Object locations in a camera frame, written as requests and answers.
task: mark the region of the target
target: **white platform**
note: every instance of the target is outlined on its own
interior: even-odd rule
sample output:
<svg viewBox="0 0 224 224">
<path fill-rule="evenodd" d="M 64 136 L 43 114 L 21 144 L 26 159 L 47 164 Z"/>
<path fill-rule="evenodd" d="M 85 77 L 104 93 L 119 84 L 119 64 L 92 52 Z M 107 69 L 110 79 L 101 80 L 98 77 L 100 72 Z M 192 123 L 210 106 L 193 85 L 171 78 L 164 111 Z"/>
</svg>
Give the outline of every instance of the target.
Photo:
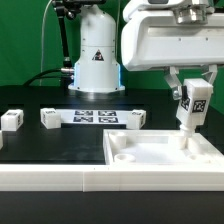
<svg viewBox="0 0 224 224">
<path fill-rule="evenodd" d="M 179 131 L 105 130 L 106 165 L 0 165 L 0 190 L 223 191 L 224 156 L 200 134 L 182 140 Z M 115 162 L 121 153 L 135 162 Z"/>
</svg>

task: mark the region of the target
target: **black tabletop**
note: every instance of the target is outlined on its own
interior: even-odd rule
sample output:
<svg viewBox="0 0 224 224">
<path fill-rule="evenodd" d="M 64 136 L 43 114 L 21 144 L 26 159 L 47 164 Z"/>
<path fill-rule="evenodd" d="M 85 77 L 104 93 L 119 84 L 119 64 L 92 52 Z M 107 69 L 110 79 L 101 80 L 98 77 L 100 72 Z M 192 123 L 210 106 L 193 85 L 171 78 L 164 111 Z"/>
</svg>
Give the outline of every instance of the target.
<svg viewBox="0 0 224 224">
<path fill-rule="evenodd" d="M 175 130 L 178 102 L 169 90 L 128 90 L 111 100 L 68 96 L 59 87 L 4 86 L 0 115 L 23 109 L 24 124 L 4 132 L 1 164 L 105 164 L 103 130 L 124 125 L 62 125 L 47 130 L 40 109 L 147 111 L 143 129 Z M 224 153 L 224 115 L 209 108 L 197 132 Z M 224 223 L 223 192 L 0 192 L 0 223 Z"/>
</svg>

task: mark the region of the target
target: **white cube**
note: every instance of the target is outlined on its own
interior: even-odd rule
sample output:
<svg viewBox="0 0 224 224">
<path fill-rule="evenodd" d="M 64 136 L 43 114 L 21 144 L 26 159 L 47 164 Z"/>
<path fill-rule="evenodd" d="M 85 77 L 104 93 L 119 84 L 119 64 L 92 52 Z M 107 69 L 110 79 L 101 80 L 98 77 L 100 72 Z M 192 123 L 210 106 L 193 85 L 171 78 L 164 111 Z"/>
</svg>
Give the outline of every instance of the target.
<svg viewBox="0 0 224 224">
<path fill-rule="evenodd" d="M 185 79 L 188 98 L 180 100 L 177 118 L 185 128 L 194 131 L 197 125 L 203 125 L 207 114 L 213 86 L 204 79 Z"/>
<path fill-rule="evenodd" d="M 23 124 L 23 110 L 8 110 L 1 116 L 2 131 L 17 131 Z"/>
<path fill-rule="evenodd" d="M 146 122 L 145 110 L 133 110 L 127 119 L 127 129 L 139 130 Z"/>
<path fill-rule="evenodd" d="M 40 110 L 40 117 L 42 124 L 47 129 L 61 127 L 61 114 L 54 108 L 43 108 Z"/>
</svg>

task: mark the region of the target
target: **cable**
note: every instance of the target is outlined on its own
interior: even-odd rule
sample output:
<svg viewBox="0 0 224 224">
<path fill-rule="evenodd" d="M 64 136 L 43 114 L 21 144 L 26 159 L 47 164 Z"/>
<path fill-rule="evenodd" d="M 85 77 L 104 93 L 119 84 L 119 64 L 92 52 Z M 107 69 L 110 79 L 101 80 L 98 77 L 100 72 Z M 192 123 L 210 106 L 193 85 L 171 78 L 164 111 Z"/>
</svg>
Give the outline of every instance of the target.
<svg viewBox="0 0 224 224">
<path fill-rule="evenodd" d="M 118 10 L 117 10 L 117 27 L 116 27 L 116 49 L 115 49 L 115 57 L 117 59 L 117 49 L 118 49 L 118 29 L 119 29 L 119 24 L 120 24 L 120 13 L 121 13 L 121 0 L 118 0 Z"/>
<path fill-rule="evenodd" d="M 61 72 L 61 69 L 60 69 L 60 68 L 56 68 L 56 69 L 50 69 L 50 70 L 41 72 L 41 73 L 35 75 L 33 78 L 31 78 L 31 79 L 29 79 L 28 81 L 26 81 L 26 82 L 23 84 L 23 86 L 29 86 L 30 83 L 32 83 L 34 80 L 44 78 L 44 77 L 43 77 L 44 75 L 46 75 L 46 74 L 50 74 L 50 73 L 55 73 L 55 72 Z"/>
<path fill-rule="evenodd" d="M 37 79 L 61 79 L 61 78 L 70 78 L 70 77 L 67 75 L 44 76 L 44 77 L 37 77 L 33 79 L 32 82 Z"/>
<path fill-rule="evenodd" d="M 43 21 L 42 21 L 42 31 L 41 31 L 41 68 L 40 71 L 43 72 L 43 67 L 44 67 L 44 39 L 45 39 L 45 26 L 46 26 L 46 17 L 47 17 L 47 12 L 50 7 L 52 0 L 50 0 L 45 8 L 44 11 L 44 16 L 43 16 Z"/>
<path fill-rule="evenodd" d="M 214 0 L 214 5 L 216 5 L 217 3 L 219 3 L 219 0 Z"/>
</svg>

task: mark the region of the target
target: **white plastic tray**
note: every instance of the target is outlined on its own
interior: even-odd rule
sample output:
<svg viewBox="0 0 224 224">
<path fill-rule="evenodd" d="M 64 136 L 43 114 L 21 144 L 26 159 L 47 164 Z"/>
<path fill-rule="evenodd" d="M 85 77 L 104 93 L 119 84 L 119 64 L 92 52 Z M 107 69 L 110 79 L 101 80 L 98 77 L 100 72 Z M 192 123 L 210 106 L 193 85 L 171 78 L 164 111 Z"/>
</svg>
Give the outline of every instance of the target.
<svg viewBox="0 0 224 224">
<path fill-rule="evenodd" d="M 107 165 L 224 165 L 224 156 L 202 135 L 180 131 L 105 130 Z"/>
</svg>

